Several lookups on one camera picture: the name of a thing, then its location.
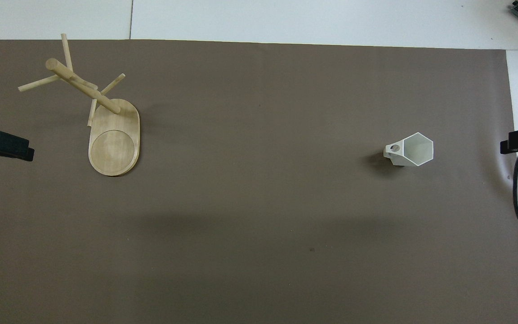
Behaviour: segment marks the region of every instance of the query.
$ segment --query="white table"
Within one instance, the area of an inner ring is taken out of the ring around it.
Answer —
[[[505,49],[518,129],[518,19],[508,12],[509,4],[509,0],[0,0],[0,39],[59,39],[64,32],[70,39]]]

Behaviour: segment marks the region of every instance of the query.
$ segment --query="wooden mug tree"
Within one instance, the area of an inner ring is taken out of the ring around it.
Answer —
[[[135,166],[139,157],[139,114],[135,106],[123,99],[109,99],[105,95],[109,90],[125,77],[120,74],[103,90],[87,82],[73,72],[71,54],[67,43],[67,36],[61,34],[66,65],[50,58],[45,67],[55,73],[45,79],[31,82],[18,87],[19,91],[26,91],[43,84],[64,80],[77,90],[92,99],[89,112],[89,162],[93,168],[103,175],[119,176],[125,174]]]

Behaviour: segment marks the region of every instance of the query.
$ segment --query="brown mat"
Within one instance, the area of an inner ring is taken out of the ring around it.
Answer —
[[[518,323],[505,51],[70,41],[142,121],[98,174],[59,40],[0,41],[0,323]],[[392,166],[421,131],[435,158]]]

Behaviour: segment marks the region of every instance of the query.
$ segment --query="wooden base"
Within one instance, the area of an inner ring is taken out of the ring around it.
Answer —
[[[89,162],[100,174],[118,176],[137,162],[140,123],[138,111],[129,101],[111,101],[121,107],[121,112],[116,115],[102,105],[95,110],[89,135]]]

